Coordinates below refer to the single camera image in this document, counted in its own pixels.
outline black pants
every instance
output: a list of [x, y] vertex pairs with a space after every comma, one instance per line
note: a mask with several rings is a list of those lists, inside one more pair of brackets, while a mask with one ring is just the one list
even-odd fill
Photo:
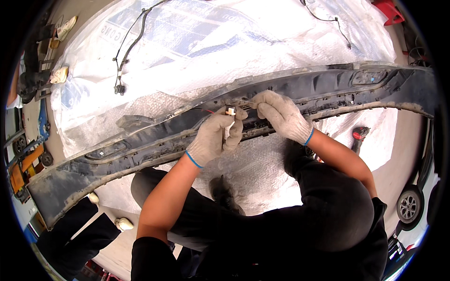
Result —
[[[374, 208], [360, 181], [305, 156], [286, 167], [286, 172], [300, 185], [302, 206], [246, 217], [220, 207], [191, 188], [178, 220], [167, 234], [168, 240], [197, 251], [215, 241], [226, 241], [259, 255], [268, 254], [271, 248], [287, 247], [293, 241], [300, 249], [307, 246], [321, 251], [342, 251], [367, 236]], [[153, 168], [136, 173], [131, 193], [139, 206], [143, 206], [166, 173]], [[270, 247], [261, 247], [268, 243]]]
[[72, 280], [86, 262], [95, 257], [121, 233], [106, 214], [70, 238], [98, 212], [83, 198], [62, 217], [50, 232], [43, 232], [36, 245], [50, 265], [66, 280]]
[[35, 26], [30, 37], [25, 42], [24, 63], [25, 72], [18, 79], [17, 94], [22, 97], [25, 103], [31, 101], [36, 95], [36, 88], [46, 84], [50, 78], [50, 71], [40, 72], [39, 58], [37, 53], [37, 42], [52, 38], [54, 24], [43, 27]]

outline bubble wrap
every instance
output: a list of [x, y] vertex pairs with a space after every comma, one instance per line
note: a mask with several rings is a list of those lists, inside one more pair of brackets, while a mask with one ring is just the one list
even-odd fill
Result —
[[[112, 58], [142, 8], [159, 0], [114, 1], [73, 36], [55, 68], [67, 81], [52, 87], [51, 104], [65, 156], [116, 134], [124, 114], [169, 112], [233, 80], [298, 67], [361, 60], [394, 62], [383, 24], [367, 0], [171, 0], [152, 10], [142, 39], [123, 68], [125, 95], [115, 95]], [[124, 41], [120, 62], [140, 32]]]
[[[396, 123], [397, 109], [375, 108], [324, 119], [314, 123], [314, 127], [347, 147], [353, 143], [353, 128], [369, 127], [370, 133], [361, 146], [360, 157], [374, 171], [391, 158]], [[209, 182], [224, 175], [246, 215], [301, 205], [298, 183], [284, 172], [284, 141], [276, 133], [244, 141], [235, 151], [224, 152], [220, 158], [210, 161], [192, 186], [211, 198]], [[174, 164], [164, 164], [157, 169], [169, 171]], [[97, 188], [100, 204], [139, 214], [141, 209], [130, 192], [133, 177], [134, 174], [128, 175]]]

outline power drill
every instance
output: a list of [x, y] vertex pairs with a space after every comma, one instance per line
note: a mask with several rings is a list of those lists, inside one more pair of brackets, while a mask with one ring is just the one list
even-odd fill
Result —
[[353, 129], [352, 136], [353, 136], [353, 145], [351, 146], [351, 149], [357, 154], [360, 154], [361, 150], [361, 144], [363, 143], [365, 137], [369, 133], [370, 128], [368, 127], [356, 127]]

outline knee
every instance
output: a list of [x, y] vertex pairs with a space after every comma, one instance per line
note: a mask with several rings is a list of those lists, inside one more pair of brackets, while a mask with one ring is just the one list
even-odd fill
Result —
[[144, 202], [150, 192], [155, 188], [165, 174], [165, 171], [156, 170], [154, 168], [144, 168], [136, 172], [131, 182], [130, 191], [134, 200], [141, 208], [144, 206]]

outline glove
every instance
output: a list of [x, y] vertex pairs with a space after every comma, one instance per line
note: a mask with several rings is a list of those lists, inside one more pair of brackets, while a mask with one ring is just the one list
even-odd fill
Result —
[[314, 128], [311, 120], [305, 120], [298, 107], [286, 96], [265, 90], [253, 97], [251, 104], [260, 119], [269, 120], [273, 128], [284, 138], [307, 145]]
[[233, 118], [225, 114], [225, 107], [211, 115], [198, 129], [194, 141], [186, 148], [186, 154], [194, 164], [203, 168], [209, 161], [218, 158], [223, 150], [234, 150], [242, 139], [242, 120], [248, 114], [237, 109], [236, 120], [229, 130], [229, 137], [223, 143], [224, 129], [233, 123]]

